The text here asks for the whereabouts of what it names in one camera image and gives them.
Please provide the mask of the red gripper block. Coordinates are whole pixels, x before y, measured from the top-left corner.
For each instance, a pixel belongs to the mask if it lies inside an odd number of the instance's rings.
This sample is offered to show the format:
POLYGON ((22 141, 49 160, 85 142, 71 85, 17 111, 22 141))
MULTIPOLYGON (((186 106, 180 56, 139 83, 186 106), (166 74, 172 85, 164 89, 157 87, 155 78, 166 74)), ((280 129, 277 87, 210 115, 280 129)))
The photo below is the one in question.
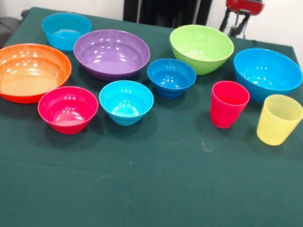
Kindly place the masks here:
POLYGON ((243 14, 243 21, 241 21, 241 23, 238 25, 238 28, 236 29, 236 35, 240 35, 245 25, 247 25, 247 22, 249 22, 251 15, 259 15, 261 11, 263 11, 264 6, 264 0, 226 0, 227 9, 219 30, 221 32, 225 31, 231 11, 237 13, 246 12, 243 14))

